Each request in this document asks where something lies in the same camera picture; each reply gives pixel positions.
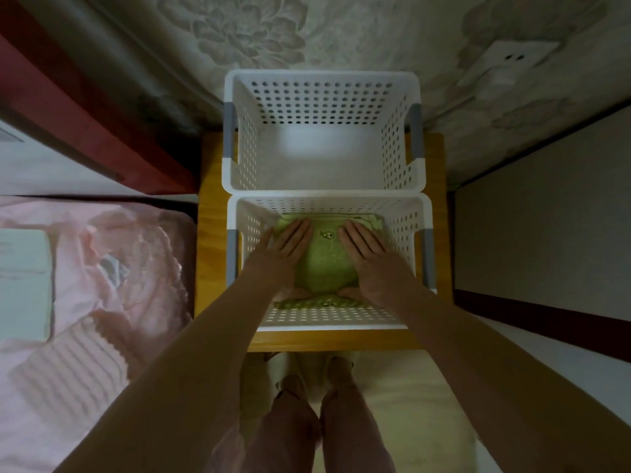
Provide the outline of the person's leg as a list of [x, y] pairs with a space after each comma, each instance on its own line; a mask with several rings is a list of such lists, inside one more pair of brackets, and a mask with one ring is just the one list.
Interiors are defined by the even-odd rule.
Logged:
[[380, 430], [354, 378], [359, 352], [330, 352], [320, 406], [326, 473], [396, 473]]
[[298, 357], [278, 352], [266, 368], [276, 396], [245, 451], [241, 473], [312, 473], [321, 427]]

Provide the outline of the person's left hand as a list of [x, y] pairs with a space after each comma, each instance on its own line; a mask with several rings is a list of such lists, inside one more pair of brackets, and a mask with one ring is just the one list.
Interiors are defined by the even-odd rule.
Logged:
[[258, 252], [258, 244], [249, 254], [240, 278], [248, 280], [256, 287], [264, 288], [272, 295], [274, 302], [292, 299], [292, 290], [301, 288], [295, 285], [295, 272], [300, 259], [311, 243], [313, 228], [305, 220], [305, 232], [302, 242], [292, 255], [282, 254], [282, 232], [274, 232], [274, 252]]

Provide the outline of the pink knitted cloth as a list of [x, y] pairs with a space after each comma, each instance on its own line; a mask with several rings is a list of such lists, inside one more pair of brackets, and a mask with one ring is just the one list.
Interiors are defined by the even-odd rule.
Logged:
[[9, 379], [53, 431], [79, 438], [140, 373], [122, 316], [94, 311], [36, 349]]

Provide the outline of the green cloth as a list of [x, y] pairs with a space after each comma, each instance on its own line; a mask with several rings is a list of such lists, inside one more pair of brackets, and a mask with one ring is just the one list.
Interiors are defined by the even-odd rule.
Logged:
[[278, 310], [310, 308], [355, 308], [364, 303], [338, 295], [347, 287], [358, 287], [359, 280], [351, 260], [338, 238], [347, 221], [364, 225], [370, 231], [383, 231], [383, 219], [376, 214], [312, 214], [311, 242], [295, 271], [295, 286], [308, 291], [308, 298], [289, 298], [275, 302]]

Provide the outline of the person's left forearm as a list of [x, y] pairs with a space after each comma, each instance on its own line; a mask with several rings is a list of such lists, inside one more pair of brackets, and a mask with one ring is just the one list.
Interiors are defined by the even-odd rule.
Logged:
[[223, 434], [228, 384], [292, 269], [244, 269], [124, 389], [54, 473], [201, 473]]

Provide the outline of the beige cabinet with dark trim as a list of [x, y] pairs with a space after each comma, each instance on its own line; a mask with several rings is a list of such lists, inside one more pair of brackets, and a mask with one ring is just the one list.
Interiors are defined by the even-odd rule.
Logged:
[[631, 363], [631, 105], [454, 202], [456, 305]]

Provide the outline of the small wooden table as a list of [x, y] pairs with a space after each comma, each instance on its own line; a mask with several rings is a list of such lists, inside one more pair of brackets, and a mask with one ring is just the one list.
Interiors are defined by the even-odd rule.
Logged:
[[[425, 133], [427, 183], [432, 202], [438, 295], [453, 302], [453, 254], [447, 200], [444, 136]], [[210, 132], [201, 145], [194, 313], [201, 313], [226, 287], [226, 213], [228, 193], [221, 183], [223, 134]], [[408, 330], [325, 330], [257, 332], [249, 352], [328, 350], [413, 350], [422, 346]]]

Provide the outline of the person's right hand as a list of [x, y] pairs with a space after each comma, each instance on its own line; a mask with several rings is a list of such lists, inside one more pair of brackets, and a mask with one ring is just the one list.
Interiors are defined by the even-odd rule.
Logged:
[[381, 253], [377, 232], [370, 231], [374, 236], [374, 256], [354, 256], [354, 251], [348, 249], [345, 242], [345, 223], [338, 230], [338, 237], [357, 272], [359, 285], [356, 287], [366, 297], [366, 301], [358, 302], [395, 312], [409, 303], [410, 294], [418, 283], [409, 265], [398, 253]]

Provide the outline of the pink bedding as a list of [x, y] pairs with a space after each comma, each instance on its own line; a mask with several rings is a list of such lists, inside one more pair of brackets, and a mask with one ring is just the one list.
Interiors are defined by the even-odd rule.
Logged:
[[0, 228], [45, 231], [54, 262], [48, 340], [0, 341], [0, 473], [52, 473], [90, 430], [69, 438], [50, 429], [10, 371], [94, 311], [129, 322], [143, 369], [192, 320], [196, 223], [136, 202], [0, 196]]

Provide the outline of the pale green book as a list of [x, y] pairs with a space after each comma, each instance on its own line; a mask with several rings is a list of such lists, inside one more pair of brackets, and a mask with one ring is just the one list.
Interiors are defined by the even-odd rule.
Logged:
[[53, 279], [45, 231], [0, 228], [0, 341], [48, 340]]

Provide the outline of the white wall socket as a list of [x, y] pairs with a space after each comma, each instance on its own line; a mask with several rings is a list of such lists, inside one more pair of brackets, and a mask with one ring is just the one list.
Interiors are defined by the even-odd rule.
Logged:
[[470, 87], [476, 100], [493, 101], [509, 92], [519, 78], [559, 46], [559, 41], [494, 41], [456, 86]]

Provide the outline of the red bed frame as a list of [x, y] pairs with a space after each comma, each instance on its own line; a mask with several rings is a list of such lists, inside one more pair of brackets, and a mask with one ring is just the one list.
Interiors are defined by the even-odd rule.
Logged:
[[0, 0], [0, 107], [134, 195], [193, 195], [198, 181], [124, 116], [17, 0]]

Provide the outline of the person's left leg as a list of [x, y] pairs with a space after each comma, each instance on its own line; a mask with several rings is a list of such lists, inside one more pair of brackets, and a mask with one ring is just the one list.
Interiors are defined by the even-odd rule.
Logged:
[[278, 352], [266, 368], [276, 396], [245, 451], [241, 473], [312, 473], [321, 427], [298, 357]]

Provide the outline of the person's right forearm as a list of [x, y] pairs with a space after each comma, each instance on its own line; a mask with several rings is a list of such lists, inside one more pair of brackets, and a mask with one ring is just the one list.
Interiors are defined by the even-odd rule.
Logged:
[[503, 473], [631, 473], [631, 426], [492, 327], [415, 279], [372, 302], [425, 347]]

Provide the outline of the person's right leg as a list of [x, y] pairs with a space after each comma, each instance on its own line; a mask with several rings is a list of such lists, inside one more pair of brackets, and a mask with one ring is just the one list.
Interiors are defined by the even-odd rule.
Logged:
[[354, 378], [359, 352], [330, 352], [320, 406], [326, 473], [396, 473], [380, 430]]

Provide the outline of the white perforated plastic basket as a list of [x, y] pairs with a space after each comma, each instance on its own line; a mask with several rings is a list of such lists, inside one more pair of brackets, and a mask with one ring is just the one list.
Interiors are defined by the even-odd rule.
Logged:
[[222, 186], [397, 191], [427, 183], [412, 72], [236, 69], [225, 77]]
[[[382, 233], [390, 247], [405, 258], [426, 287], [437, 293], [432, 203], [424, 193], [255, 191], [234, 195], [227, 204], [226, 285], [237, 278], [265, 230], [273, 227], [280, 233], [294, 220], [322, 213], [382, 217]], [[406, 326], [387, 310], [369, 304], [291, 310], [278, 310], [273, 304], [258, 331], [396, 329]]]

